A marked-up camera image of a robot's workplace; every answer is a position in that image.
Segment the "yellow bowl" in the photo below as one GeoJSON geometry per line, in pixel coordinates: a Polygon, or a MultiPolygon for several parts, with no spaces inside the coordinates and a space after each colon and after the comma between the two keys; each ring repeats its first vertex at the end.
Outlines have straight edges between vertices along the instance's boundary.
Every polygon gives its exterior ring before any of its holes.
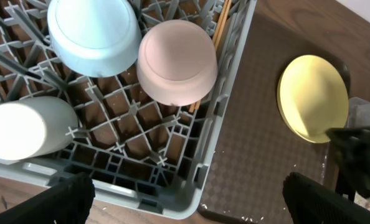
{"type": "Polygon", "coordinates": [[[287,126],[313,143],[328,142],[325,131],[343,128],[347,121],[344,81],[334,66],[314,55],[289,64],[279,80],[277,102],[287,126]]]}

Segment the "wooden chopstick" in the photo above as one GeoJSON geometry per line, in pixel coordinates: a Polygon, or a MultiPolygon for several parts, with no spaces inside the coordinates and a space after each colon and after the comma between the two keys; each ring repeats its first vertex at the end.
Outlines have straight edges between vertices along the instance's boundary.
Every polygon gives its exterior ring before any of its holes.
{"type": "MultiPolygon", "coordinates": [[[[220,17],[218,18],[216,31],[214,32],[214,35],[212,36],[212,42],[214,44],[214,49],[216,51],[218,49],[218,45],[221,40],[222,32],[224,31],[225,23],[227,22],[227,17],[228,17],[231,3],[232,3],[232,0],[225,0],[220,17]]],[[[191,107],[189,108],[189,112],[193,113],[195,110],[198,110],[200,107],[200,104],[201,104],[201,100],[191,104],[191,107]]]]}

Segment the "drying mat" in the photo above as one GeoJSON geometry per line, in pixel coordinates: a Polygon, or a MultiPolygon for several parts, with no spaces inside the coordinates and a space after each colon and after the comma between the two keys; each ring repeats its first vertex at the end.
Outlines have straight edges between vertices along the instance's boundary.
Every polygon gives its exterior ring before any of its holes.
{"type": "Polygon", "coordinates": [[[328,144],[294,134],[277,108],[277,84],[301,55],[323,57],[340,72],[342,61],[292,31],[255,14],[235,79],[199,212],[226,223],[293,223],[282,197],[291,171],[323,184],[328,144]]]}

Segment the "wooden table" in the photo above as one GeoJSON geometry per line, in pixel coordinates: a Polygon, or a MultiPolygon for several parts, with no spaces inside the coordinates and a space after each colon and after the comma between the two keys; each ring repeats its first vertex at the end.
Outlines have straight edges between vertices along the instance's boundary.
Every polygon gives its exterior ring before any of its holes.
{"type": "MultiPolygon", "coordinates": [[[[351,71],[351,96],[370,101],[370,23],[335,0],[259,0],[256,8],[341,58],[351,71]]],[[[0,178],[1,197],[11,208],[44,188],[0,178]]],[[[136,212],[95,201],[87,223],[214,223],[195,213],[185,220],[136,212]]]]}

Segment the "dish rack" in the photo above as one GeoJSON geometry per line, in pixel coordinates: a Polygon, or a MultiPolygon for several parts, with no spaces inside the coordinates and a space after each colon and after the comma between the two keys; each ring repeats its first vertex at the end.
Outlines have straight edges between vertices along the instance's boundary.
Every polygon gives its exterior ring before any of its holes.
{"type": "MultiPolygon", "coordinates": [[[[0,104],[56,96],[80,127],[66,148],[22,161],[0,160],[0,177],[50,187],[79,172],[96,199],[174,219],[201,198],[257,0],[232,1],[217,51],[219,76],[200,108],[165,106],[140,87],[136,66],[110,78],[68,69],[50,47],[49,0],[0,1],[0,104]]],[[[131,0],[142,33],[170,19],[195,22],[212,36],[222,0],[131,0]]]]}

